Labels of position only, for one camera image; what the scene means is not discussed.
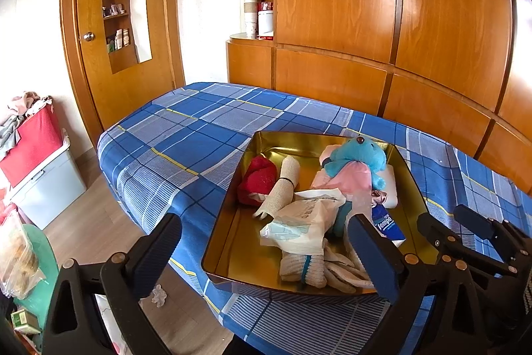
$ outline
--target blue plaid bedsheet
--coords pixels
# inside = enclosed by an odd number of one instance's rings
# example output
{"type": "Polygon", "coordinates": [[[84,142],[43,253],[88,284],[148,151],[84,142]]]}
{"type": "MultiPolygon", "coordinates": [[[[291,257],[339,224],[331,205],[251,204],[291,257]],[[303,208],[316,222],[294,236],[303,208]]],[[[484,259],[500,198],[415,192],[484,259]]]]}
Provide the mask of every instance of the blue plaid bedsheet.
{"type": "MultiPolygon", "coordinates": [[[[376,295],[348,301],[217,290],[201,259],[225,191],[257,130],[358,134],[394,143],[429,212],[464,244],[498,258],[453,218],[457,204],[508,219],[530,234],[532,200],[507,178],[432,135],[379,117],[272,90],[193,83],[144,105],[102,134],[98,158],[123,210],[145,233],[173,212],[183,237],[171,266],[207,301],[221,324],[266,354],[355,354],[386,313],[376,295]]],[[[409,353],[430,306],[411,331],[409,353]]]]}

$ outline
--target plush toy head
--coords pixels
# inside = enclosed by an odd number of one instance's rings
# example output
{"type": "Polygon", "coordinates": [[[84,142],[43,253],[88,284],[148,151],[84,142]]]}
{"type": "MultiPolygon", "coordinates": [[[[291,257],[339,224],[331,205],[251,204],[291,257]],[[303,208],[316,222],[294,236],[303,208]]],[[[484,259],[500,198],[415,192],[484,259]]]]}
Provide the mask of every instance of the plush toy head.
{"type": "Polygon", "coordinates": [[[331,154],[331,161],[325,164],[327,174],[333,178],[350,161],[360,161],[371,170],[371,183],[374,189],[382,190],[386,185],[384,179],[376,175],[386,168],[386,154],[371,139],[359,135],[356,139],[345,142],[331,154]]]}

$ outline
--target white canister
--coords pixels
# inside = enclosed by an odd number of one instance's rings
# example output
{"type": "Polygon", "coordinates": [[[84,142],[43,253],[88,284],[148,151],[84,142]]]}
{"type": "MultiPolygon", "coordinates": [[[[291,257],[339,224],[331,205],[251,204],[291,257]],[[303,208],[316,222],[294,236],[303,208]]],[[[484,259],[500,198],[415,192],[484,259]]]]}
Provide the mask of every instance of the white canister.
{"type": "Polygon", "coordinates": [[[244,23],[248,37],[254,37],[257,34],[257,0],[244,0],[244,23]]]}
{"type": "Polygon", "coordinates": [[[259,35],[271,35],[273,32],[273,11],[259,11],[259,35]]]}

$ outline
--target silver doorknob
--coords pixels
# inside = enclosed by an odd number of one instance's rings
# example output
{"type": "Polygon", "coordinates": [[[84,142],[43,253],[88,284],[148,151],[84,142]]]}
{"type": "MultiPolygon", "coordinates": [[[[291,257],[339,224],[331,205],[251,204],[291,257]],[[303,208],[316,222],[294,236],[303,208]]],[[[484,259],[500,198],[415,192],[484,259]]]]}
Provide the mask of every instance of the silver doorknob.
{"type": "Polygon", "coordinates": [[[87,42],[94,40],[94,34],[89,31],[85,35],[83,35],[83,39],[87,42]]]}

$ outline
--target mirror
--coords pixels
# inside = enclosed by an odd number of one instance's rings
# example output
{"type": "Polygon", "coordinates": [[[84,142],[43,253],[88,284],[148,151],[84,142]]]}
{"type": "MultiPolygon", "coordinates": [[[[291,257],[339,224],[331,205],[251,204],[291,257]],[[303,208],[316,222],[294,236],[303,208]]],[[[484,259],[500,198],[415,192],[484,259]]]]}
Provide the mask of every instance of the mirror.
{"type": "Polygon", "coordinates": [[[146,0],[102,0],[111,71],[152,59],[146,0]]]}

